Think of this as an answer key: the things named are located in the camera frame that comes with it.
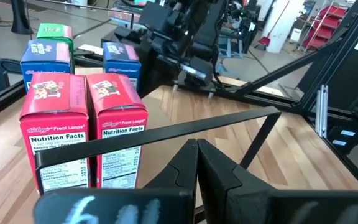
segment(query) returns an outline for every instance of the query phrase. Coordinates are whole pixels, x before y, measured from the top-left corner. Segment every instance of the red object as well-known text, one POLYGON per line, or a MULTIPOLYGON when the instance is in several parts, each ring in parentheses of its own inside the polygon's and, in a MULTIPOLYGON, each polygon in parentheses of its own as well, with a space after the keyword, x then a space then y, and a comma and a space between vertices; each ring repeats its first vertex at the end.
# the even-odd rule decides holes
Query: red object
POLYGON ((318 14, 319 21, 314 22, 313 27, 311 28, 305 41, 302 43, 302 46, 309 49, 315 49, 323 46, 331 38, 336 28, 339 27, 339 24, 341 23, 340 19, 342 19, 345 14, 346 10, 340 7, 325 7, 318 14))
MULTIPOLYGON (((86 76, 96 117, 96 137, 110 138, 145 130, 147 110, 125 75, 86 76)), ((134 188, 141 146, 97 156, 98 188, 134 188)))
POLYGON ((287 8, 287 6, 289 5, 289 3, 290 3, 290 0, 288 0, 288 2, 287 2, 287 4, 285 5, 283 11, 281 12, 280 16, 277 18, 276 22, 274 23, 272 29, 271 29, 270 32, 267 34, 267 37, 262 37, 262 38, 258 41, 258 43, 259 43, 260 45, 264 45, 264 46, 266 46, 266 47, 269 46, 269 44, 270 44, 270 34, 271 34, 272 31, 274 30, 274 27, 277 25, 277 23, 278 23, 278 21, 280 20, 280 18, 283 16, 283 13, 284 13, 285 9, 287 8))
MULTIPOLYGON (((33 74, 20 114, 20 127, 34 178, 35 152, 87 141, 88 118, 84 76, 33 74)), ((91 185, 89 159, 47 167, 41 174, 45 192, 91 185)))

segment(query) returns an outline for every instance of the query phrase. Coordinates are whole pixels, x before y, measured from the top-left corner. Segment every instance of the concrete floor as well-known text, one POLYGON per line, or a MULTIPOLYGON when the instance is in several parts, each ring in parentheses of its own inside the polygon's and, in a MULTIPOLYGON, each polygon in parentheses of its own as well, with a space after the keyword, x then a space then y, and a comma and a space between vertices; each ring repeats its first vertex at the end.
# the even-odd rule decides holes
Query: concrete floor
MULTIPOLYGON (((2 2, 9 1, 0 0, 0 16, 5 21, 11 21, 11 6, 2 2)), ((109 21, 107 11, 79 9, 77 7, 62 6, 36 0, 29 0, 28 3, 46 8, 46 10, 40 12, 33 10, 29 12, 30 24, 35 33, 41 22, 58 22, 72 26, 73 34, 77 35, 77 38, 74 40, 76 47, 82 44, 99 46, 100 38, 116 27, 115 23, 109 21)), ((97 6, 106 7, 106 5, 107 0, 99 0, 97 6)), ((0 58, 20 60, 29 39, 28 35, 13 34, 10 27, 0 27, 0 58)), ((255 43, 252 45, 255 45, 258 39, 258 37, 255 38, 255 43)), ((279 54, 270 54, 251 47, 245 58, 225 59, 224 65, 239 74, 238 78, 241 80, 252 81, 294 61, 294 59, 295 57, 291 52, 287 52, 287 50, 282 50, 279 54)), ((269 87, 280 89, 284 94, 289 93, 292 89, 296 88, 305 71, 306 69, 301 68, 270 83, 269 87)), ((11 75, 10 79, 11 83, 21 82, 22 80, 18 75, 11 75)))

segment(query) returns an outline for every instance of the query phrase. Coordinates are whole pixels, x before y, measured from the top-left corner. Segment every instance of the nutrition facts label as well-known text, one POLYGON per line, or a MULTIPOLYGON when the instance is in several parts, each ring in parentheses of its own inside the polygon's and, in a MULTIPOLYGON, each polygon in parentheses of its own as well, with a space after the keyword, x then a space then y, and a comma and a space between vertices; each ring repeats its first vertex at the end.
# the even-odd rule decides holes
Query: nutrition facts label
MULTIPOLYGON (((103 130, 102 138, 136 133, 144 126, 103 130)), ((102 155, 102 187, 133 189, 136 185, 137 168, 140 160, 140 146, 102 155)))
MULTIPOLYGON (((86 133, 49 134, 29 137, 33 153, 54 147, 66 146, 86 141, 86 133)), ((63 187, 89 187, 88 161, 80 159, 44 168, 41 170, 42 185, 45 191, 63 187)))
POLYGON ((134 87, 134 89, 136 90, 136 86, 137 86, 137 78, 129 78, 129 81, 131 81, 132 86, 134 87))

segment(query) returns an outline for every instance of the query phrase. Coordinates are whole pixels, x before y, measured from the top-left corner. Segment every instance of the black stand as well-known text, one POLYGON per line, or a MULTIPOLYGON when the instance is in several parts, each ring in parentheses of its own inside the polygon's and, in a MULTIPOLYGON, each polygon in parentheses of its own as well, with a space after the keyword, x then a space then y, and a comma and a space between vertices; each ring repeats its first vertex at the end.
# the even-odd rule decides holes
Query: black stand
POLYGON ((15 34, 29 35, 33 34, 29 21, 25 16, 23 0, 11 0, 13 12, 13 24, 11 31, 15 34))

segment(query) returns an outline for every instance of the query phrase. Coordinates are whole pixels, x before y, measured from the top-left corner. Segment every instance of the hardwood surface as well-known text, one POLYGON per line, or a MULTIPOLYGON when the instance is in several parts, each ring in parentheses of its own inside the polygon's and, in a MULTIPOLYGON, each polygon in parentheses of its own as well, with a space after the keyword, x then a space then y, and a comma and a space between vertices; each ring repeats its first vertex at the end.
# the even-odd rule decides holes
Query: hardwood surface
MULTIPOLYGON (((97 73, 82 68, 77 73, 97 73)), ((0 223, 32 223, 38 199, 24 143, 19 131, 23 99, 0 113, 0 223)), ((183 90, 162 86, 144 98, 149 110, 148 129, 255 106, 222 98, 207 99, 183 90)), ((239 162, 264 118, 143 147, 139 187, 155 177, 188 138, 205 138, 239 162)), ((358 182, 314 133, 302 117, 283 113, 262 146, 249 171, 278 189, 358 189, 358 182)), ((197 205, 201 204, 198 194, 197 205)))

